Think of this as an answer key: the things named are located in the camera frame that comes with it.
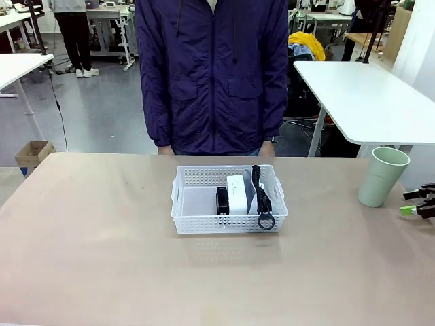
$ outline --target jacket zipper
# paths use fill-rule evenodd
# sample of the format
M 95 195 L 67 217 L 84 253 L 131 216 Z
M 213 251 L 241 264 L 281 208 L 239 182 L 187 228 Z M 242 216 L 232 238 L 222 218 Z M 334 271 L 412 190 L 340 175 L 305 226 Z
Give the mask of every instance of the jacket zipper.
M 216 150 L 216 108 L 215 108 L 215 22 L 216 15 L 213 12 L 211 14 L 211 136 L 213 139 L 212 150 Z

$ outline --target cup rim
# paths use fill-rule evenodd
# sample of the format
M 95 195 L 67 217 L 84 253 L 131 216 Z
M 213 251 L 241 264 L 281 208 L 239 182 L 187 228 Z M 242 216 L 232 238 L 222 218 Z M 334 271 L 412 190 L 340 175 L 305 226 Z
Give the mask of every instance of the cup rim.
M 376 151 L 377 149 L 384 149 L 384 150 L 388 150 L 388 151 L 398 151 L 399 153 L 401 153 L 401 154 L 403 154 L 403 155 L 406 156 L 406 158 L 408 159 L 408 162 L 407 162 L 407 163 L 404 163 L 404 164 L 395 164 L 395 163 L 390 163 L 390 162 L 386 162 L 386 161 L 384 161 L 384 160 L 381 160 L 377 155 L 375 155 L 375 151 Z M 407 166 L 407 165 L 409 165 L 409 163 L 411 162 L 411 158 L 409 157 L 408 154 L 406 154 L 406 153 L 404 153 L 403 151 L 400 151 L 400 150 L 398 150 L 398 149 L 396 149 L 396 148 L 391 148 L 391 147 L 376 147 L 375 149 L 372 150 L 372 155 L 373 155 L 373 157 L 376 158 L 378 161 L 380 161 L 380 162 L 382 162 L 382 163 L 385 163 L 385 164 L 388 164 L 388 165 L 392 165 L 392 166 Z

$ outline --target green cup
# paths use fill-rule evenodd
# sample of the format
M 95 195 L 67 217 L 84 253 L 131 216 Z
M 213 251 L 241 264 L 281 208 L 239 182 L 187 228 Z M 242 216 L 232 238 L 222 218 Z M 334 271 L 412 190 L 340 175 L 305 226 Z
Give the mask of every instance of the green cup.
M 380 207 L 410 161 L 409 156 L 397 149 L 375 148 L 358 193 L 360 202 L 369 207 Z

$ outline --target gray sweatshirt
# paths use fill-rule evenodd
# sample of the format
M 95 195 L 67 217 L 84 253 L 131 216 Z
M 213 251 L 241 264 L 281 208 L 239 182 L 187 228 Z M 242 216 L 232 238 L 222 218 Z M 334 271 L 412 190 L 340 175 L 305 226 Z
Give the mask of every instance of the gray sweatshirt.
M 48 0 L 48 7 L 53 12 L 85 12 L 84 0 Z

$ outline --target jacket drawstring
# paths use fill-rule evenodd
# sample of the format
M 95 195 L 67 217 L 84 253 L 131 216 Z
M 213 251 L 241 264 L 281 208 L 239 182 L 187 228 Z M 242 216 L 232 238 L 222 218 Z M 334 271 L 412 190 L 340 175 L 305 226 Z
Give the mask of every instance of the jacket drawstring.
M 233 0 L 232 2 L 233 4 L 233 18 L 232 18 L 232 34 L 233 34 L 233 39 L 232 39 L 232 61 L 234 63 L 237 63 L 237 4 L 236 4 L 236 0 Z
M 179 0 L 178 19 L 177 19 L 177 32 L 175 34 L 175 37 L 178 37 L 178 35 L 179 35 L 179 19 L 181 18 L 181 6 L 182 5 L 183 5 L 183 0 Z

